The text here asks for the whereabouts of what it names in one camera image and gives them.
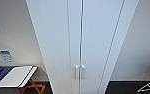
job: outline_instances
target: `door handle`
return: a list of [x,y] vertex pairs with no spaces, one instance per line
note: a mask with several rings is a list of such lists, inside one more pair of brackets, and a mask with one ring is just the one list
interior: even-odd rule
[[85,66],[82,65],[81,66],[81,79],[84,80],[86,76],[86,70],[85,70]]
[[75,68],[75,79],[79,79],[79,66],[76,65],[76,68]]

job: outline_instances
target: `floor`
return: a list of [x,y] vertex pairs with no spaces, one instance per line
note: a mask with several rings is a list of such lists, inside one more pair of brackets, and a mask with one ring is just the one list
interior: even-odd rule
[[107,87],[105,94],[150,94],[150,91],[139,93],[137,92],[138,89],[146,85],[148,82],[149,81],[134,81],[134,82],[111,81]]
[[[114,82],[111,81],[108,85],[105,94],[150,94],[150,91],[140,92],[137,90],[147,84],[148,82]],[[50,83],[43,82],[42,84],[46,85],[44,94],[53,94]],[[0,94],[17,94],[14,88],[0,88]],[[24,94],[38,94],[34,88],[27,89]]]
[[[53,94],[49,82],[41,82],[36,84],[46,85],[44,94]],[[0,94],[18,94],[15,88],[0,88]],[[24,94],[38,94],[34,88],[29,88],[25,91]]]

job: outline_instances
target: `cabinet door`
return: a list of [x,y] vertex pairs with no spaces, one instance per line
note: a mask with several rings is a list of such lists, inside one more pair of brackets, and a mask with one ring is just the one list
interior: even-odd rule
[[97,94],[123,0],[83,0],[80,94]]
[[27,0],[36,37],[54,94],[71,94],[67,0]]
[[68,0],[72,93],[79,94],[82,0]]

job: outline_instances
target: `white wall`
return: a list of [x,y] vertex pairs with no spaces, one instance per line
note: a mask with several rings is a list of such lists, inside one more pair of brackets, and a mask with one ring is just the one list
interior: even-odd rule
[[[0,0],[1,50],[10,51],[14,61],[5,62],[0,56],[0,66],[34,65],[46,71],[25,0]],[[47,78],[41,69],[35,76]]]
[[150,80],[150,0],[139,0],[111,81]]

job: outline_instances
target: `wardrobe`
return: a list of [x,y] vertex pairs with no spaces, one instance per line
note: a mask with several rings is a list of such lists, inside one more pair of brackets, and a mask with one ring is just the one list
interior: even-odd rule
[[26,0],[54,94],[104,94],[138,0]]

